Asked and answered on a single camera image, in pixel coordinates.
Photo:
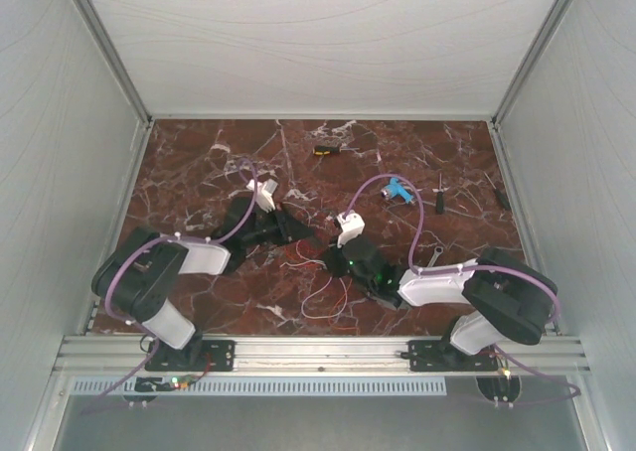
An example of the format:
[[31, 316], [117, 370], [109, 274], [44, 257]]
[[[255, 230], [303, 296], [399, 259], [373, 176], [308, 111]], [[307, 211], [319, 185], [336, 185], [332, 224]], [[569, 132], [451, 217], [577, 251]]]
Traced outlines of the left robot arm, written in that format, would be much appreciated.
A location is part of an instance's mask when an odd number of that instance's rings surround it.
[[236, 197], [210, 238], [170, 239], [151, 227], [136, 227], [97, 270], [91, 291], [159, 340], [147, 370], [200, 371], [212, 348], [170, 301], [178, 278], [229, 275], [252, 247], [283, 246], [313, 235], [284, 206], [267, 213], [250, 198]]

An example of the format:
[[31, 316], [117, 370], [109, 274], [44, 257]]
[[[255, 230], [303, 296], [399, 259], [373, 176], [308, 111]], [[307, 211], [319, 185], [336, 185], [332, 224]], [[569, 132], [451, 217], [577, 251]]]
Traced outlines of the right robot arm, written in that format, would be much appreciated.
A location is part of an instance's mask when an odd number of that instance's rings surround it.
[[504, 339], [533, 346], [560, 312], [557, 286], [500, 248], [447, 266], [400, 267], [389, 263], [363, 235], [321, 254], [335, 277], [348, 276], [370, 299], [393, 308], [460, 304], [472, 313], [453, 319], [442, 338], [404, 358], [425, 371], [492, 371], [495, 345]]

